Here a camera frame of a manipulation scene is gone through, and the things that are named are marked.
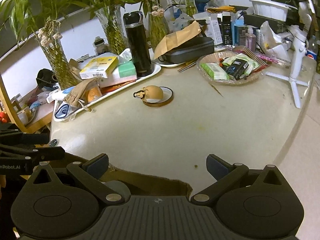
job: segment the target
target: wooden egg-shaped object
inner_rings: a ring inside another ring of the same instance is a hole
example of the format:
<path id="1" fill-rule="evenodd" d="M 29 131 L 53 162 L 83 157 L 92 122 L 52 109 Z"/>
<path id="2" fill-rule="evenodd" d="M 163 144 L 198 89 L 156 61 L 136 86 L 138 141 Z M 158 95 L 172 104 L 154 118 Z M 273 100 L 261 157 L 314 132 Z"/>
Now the wooden egg-shaped object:
<path id="1" fill-rule="evenodd" d="M 142 98 L 147 103 L 157 103 L 163 99 L 163 91 L 157 86 L 147 86 L 142 89 L 145 92 L 145 96 Z"/>

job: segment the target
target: black package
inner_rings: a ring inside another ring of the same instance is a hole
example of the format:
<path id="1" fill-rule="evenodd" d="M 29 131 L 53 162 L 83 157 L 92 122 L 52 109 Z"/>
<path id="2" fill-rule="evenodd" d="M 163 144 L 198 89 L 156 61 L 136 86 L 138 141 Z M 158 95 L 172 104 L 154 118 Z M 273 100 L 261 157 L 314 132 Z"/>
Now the black package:
<path id="1" fill-rule="evenodd" d="M 233 63 L 228 67 L 227 74 L 234 77 L 235 80 L 239 80 L 241 75 L 244 73 L 249 63 L 244 59 L 235 59 Z"/>
<path id="2" fill-rule="evenodd" d="M 231 16 L 222 16 L 222 22 L 218 18 L 223 45 L 232 45 Z"/>

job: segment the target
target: glass vase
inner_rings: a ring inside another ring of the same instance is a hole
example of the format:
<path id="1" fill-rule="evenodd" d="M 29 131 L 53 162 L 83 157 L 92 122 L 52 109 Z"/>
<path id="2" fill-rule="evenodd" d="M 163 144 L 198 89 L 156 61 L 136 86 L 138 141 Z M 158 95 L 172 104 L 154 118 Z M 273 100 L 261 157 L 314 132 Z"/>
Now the glass vase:
<path id="1" fill-rule="evenodd" d="M 99 19 L 106 34 L 110 51 L 119 55 L 127 48 L 122 29 L 120 5 L 103 7 L 95 11 L 95 15 Z"/>
<path id="2" fill-rule="evenodd" d="M 71 73 L 60 40 L 51 40 L 51 44 L 47 47 L 42 46 L 39 40 L 37 41 L 57 77 L 61 90 L 79 84 L 80 81 Z"/>
<path id="3" fill-rule="evenodd" d="M 195 0 L 185 0 L 186 8 L 183 10 L 184 13 L 193 17 L 194 14 L 198 13 Z"/>
<path id="4" fill-rule="evenodd" d="M 156 46 L 169 32 L 167 21 L 164 18 L 164 10 L 154 1 L 148 1 L 148 30 L 153 52 Z"/>

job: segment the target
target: chopsticks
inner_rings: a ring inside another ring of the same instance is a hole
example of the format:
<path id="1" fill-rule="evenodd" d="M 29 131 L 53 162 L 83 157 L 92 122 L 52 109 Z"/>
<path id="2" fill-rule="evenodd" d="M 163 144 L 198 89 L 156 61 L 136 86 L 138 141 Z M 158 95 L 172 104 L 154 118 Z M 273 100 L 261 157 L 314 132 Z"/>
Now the chopsticks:
<path id="1" fill-rule="evenodd" d="M 178 72 L 181 73 L 181 72 L 187 70 L 188 68 L 193 67 L 196 63 L 197 63 L 197 61 L 192 62 L 191 64 L 189 64 L 189 65 L 187 65 L 187 66 L 185 66 L 185 67 L 182 67 L 182 68 L 178 69 Z"/>

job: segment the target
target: thermos lid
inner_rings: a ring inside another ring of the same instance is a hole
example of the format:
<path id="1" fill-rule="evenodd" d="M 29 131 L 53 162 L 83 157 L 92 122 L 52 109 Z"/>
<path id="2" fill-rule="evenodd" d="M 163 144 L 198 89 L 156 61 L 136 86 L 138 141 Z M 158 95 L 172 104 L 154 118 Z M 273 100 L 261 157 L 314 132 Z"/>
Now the thermos lid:
<path id="1" fill-rule="evenodd" d="M 143 15 L 141 11 L 125 13 L 123 15 L 124 27 L 126 29 L 143 25 Z"/>
<path id="2" fill-rule="evenodd" d="M 95 46 L 100 45 L 102 43 L 104 43 L 104 39 L 100 38 L 99 36 L 95 38 L 94 40 Z"/>

